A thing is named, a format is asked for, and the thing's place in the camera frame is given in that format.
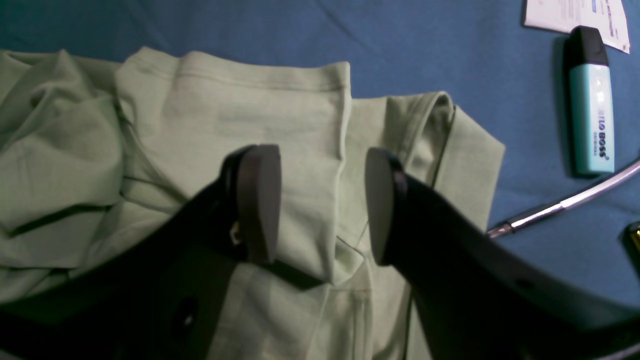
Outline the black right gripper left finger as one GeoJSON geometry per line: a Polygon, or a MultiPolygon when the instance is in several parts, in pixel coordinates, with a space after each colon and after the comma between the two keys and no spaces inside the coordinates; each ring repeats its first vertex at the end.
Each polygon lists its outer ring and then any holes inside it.
{"type": "Polygon", "coordinates": [[[19,360],[203,360],[239,262],[275,261],[278,145],[229,153],[215,182],[130,250],[1,306],[1,351],[19,360]]]}

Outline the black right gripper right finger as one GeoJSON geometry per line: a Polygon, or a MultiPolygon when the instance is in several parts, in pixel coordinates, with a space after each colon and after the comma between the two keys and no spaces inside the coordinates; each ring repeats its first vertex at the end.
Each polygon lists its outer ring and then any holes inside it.
{"type": "Polygon", "coordinates": [[[409,283],[434,360],[637,360],[639,308],[580,290],[492,241],[441,194],[370,148],[375,262],[409,283]]]}

